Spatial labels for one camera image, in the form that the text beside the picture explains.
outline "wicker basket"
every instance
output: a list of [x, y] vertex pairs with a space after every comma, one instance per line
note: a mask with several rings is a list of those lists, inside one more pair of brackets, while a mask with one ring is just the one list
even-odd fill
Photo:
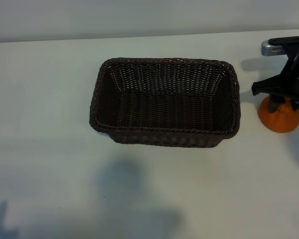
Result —
[[90, 108], [90, 125], [119, 143], [215, 147], [239, 120], [234, 68], [200, 59], [108, 60]]

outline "silver metal part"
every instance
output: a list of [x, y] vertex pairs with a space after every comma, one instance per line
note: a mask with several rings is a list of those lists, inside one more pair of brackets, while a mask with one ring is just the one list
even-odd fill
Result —
[[273, 46], [268, 43], [268, 41], [264, 41], [261, 43], [261, 54], [263, 56], [278, 56], [278, 55], [285, 55], [285, 48], [284, 46]]

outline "dark brown wicker basket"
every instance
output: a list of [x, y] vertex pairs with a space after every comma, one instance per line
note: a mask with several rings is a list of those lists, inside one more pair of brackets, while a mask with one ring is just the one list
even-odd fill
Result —
[[90, 109], [90, 125], [119, 143], [215, 147], [239, 120], [234, 68], [199, 59], [108, 60]]

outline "white table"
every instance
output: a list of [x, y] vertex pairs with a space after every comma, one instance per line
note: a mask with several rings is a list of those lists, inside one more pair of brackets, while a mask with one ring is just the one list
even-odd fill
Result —
[[[299, 127], [266, 129], [255, 108], [265, 95], [250, 91], [286, 62], [261, 56], [261, 42], [294, 35], [0, 43], [0, 239], [299, 239]], [[95, 132], [92, 93], [113, 57], [231, 63], [238, 134], [201, 149], [122, 145]]]

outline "woven texture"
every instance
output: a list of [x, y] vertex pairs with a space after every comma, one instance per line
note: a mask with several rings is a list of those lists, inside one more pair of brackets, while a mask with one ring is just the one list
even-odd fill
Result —
[[214, 147], [239, 120], [234, 68], [200, 59], [110, 59], [90, 108], [90, 125], [119, 143]]

